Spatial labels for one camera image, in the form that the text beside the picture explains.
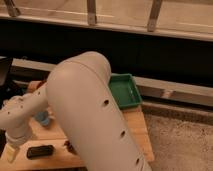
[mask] dark object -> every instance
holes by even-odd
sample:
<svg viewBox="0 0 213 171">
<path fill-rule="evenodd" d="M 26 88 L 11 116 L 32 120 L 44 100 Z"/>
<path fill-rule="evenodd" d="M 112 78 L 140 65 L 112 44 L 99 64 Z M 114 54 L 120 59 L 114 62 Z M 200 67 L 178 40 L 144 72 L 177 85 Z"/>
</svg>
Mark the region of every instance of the dark object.
<svg viewBox="0 0 213 171">
<path fill-rule="evenodd" d="M 0 157 L 1 157 L 2 152 L 4 150 L 5 144 L 6 144 L 5 131 L 0 130 Z"/>
<path fill-rule="evenodd" d="M 65 141 L 65 142 L 64 142 L 64 146 L 66 146 L 68 152 L 77 155 L 77 152 L 75 151 L 75 149 L 74 149 L 74 147 L 72 146 L 72 144 L 70 143 L 70 141 L 68 141 L 68 140 Z"/>
<path fill-rule="evenodd" d="M 113 75 L 109 88 L 120 109 L 136 107 L 142 102 L 131 74 Z"/>
<path fill-rule="evenodd" d="M 0 59 L 0 106 L 5 99 L 23 95 L 21 88 L 9 76 L 13 58 Z"/>
<path fill-rule="evenodd" d="M 13 58 L 0 59 L 0 87 L 4 86 L 12 65 Z"/>
<path fill-rule="evenodd" d="M 30 147 L 27 150 L 27 158 L 34 159 L 43 156 L 51 156 L 53 154 L 53 145 L 42 145 L 38 147 Z"/>
</svg>

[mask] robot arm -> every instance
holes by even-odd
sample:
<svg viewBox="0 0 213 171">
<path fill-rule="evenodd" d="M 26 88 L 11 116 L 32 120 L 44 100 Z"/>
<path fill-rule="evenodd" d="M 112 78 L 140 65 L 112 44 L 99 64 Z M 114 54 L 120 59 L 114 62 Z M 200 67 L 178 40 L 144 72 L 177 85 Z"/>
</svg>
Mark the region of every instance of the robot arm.
<svg viewBox="0 0 213 171">
<path fill-rule="evenodd" d="M 22 105 L 1 111 L 0 128 L 11 130 L 48 101 L 89 171 L 150 171 L 108 88 L 110 76 L 108 61 L 98 53 L 65 60 Z"/>
</svg>

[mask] wooden surface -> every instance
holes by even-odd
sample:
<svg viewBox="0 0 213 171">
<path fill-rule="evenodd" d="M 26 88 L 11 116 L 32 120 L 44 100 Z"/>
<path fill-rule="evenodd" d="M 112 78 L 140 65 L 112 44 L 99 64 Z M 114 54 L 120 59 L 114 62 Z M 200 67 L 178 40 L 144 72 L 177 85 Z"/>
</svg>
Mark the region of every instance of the wooden surface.
<svg viewBox="0 0 213 171">
<path fill-rule="evenodd" d="M 125 110 L 123 113 L 127 124 L 146 159 L 148 161 L 153 161 L 154 155 L 141 108 L 138 107 Z M 33 136 L 31 141 L 28 141 L 21 146 L 20 153 L 13 164 L 7 163 L 6 156 L 3 153 L 0 160 L 0 170 L 39 170 L 84 166 L 83 162 L 77 155 L 67 152 L 67 149 L 64 146 L 64 142 L 67 140 L 66 136 L 56 123 L 53 115 L 51 115 L 51 118 L 52 124 L 49 128 L 41 127 L 39 123 L 34 119 L 31 119 L 30 124 L 36 135 Z M 55 147 L 55 152 L 51 157 L 44 157 L 36 160 L 28 160 L 26 158 L 26 151 L 29 147 L 48 144 L 52 144 Z"/>
<path fill-rule="evenodd" d="M 87 25 L 85 0 L 14 0 L 19 19 Z M 98 28 L 147 33 L 152 0 L 96 0 Z M 8 17 L 0 0 L 0 16 Z M 157 35 L 213 41 L 212 0 L 164 0 L 157 22 Z"/>
</svg>

